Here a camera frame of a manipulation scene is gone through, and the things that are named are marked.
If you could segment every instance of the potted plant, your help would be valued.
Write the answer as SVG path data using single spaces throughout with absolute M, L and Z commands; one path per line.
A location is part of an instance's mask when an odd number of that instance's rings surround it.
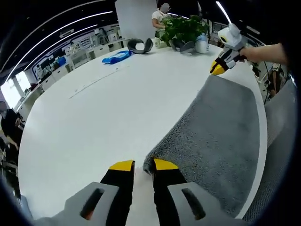
M 179 48 L 180 52 L 194 48 L 197 37 L 207 33 L 209 28 L 198 16 L 191 16 L 190 19 L 181 16 L 166 17 L 162 22 L 165 31 L 160 35 L 160 39 L 173 49 Z

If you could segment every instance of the white table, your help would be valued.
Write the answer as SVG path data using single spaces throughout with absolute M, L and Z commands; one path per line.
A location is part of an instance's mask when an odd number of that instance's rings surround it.
M 67 198 L 99 182 L 112 164 L 134 159 L 140 172 L 134 187 L 144 200 L 134 195 L 128 222 L 137 220 L 135 213 L 145 211 L 142 202 L 152 209 L 143 215 L 156 221 L 154 205 L 148 202 L 153 200 L 151 189 L 147 192 L 145 187 L 151 187 L 151 179 L 141 170 L 144 158 L 189 107 L 220 51 L 210 46 L 210 54 L 190 56 L 154 47 L 147 55 L 104 65 L 101 61 L 113 54 L 109 53 L 51 86 L 30 112 L 19 154 L 20 189 L 33 217 L 55 215 Z M 263 173 L 266 117 L 256 79 L 246 63 L 238 63 L 221 76 L 253 91 L 259 115 L 260 157 L 250 196 L 240 213 L 243 216 Z

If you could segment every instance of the green leaves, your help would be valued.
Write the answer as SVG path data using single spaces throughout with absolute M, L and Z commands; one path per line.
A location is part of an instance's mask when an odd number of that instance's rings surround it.
M 209 25 L 201 21 L 198 16 L 191 16 L 190 19 L 181 16 L 166 17 L 162 22 L 165 25 L 165 32 L 160 38 L 168 45 L 175 37 L 184 43 L 195 42 L 197 37 L 203 32 L 207 33 L 209 28 Z

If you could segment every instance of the gray fabric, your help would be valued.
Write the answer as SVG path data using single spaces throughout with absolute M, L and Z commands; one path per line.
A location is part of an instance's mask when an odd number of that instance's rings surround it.
M 291 81 L 266 105 L 268 149 L 266 163 L 256 196 L 243 217 L 254 222 L 277 190 L 293 153 L 297 127 L 297 89 Z
M 209 76 L 183 117 L 148 154 L 175 163 L 188 182 L 215 196 L 235 217 L 244 205 L 256 172 L 259 120 L 252 91 Z

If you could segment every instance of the ceiling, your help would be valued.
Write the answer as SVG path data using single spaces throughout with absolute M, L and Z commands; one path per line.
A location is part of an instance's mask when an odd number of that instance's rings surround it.
M 52 0 L 45 4 L 41 0 L 5 0 L 1 1 L 0 9 L 0 77 L 2 84 L 11 69 L 39 41 L 53 31 L 81 18 L 112 11 L 112 13 L 94 16 L 69 25 L 66 29 L 79 31 L 89 26 L 114 24 L 118 22 L 116 0 Z M 197 0 L 159 0 L 168 2 L 171 12 L 182 16 L 198 13 Z M 246 25 L 261 32 L 253 36 L 265 43 L 274 41 L 271 36 L 272 26 L 268 26 L 269 17 L 263 10 L 263 4 L 257 0 L 220 0 L 231 21 L 242 29 Z M 227 20 L 214 0 L 199 0 L 203 15 L 216 22 L 227 24 Z M 38 54 L 60 40 L 60 32 L 56 32 L 33 49 L 16 68 L 14 74 L 22 71 Z

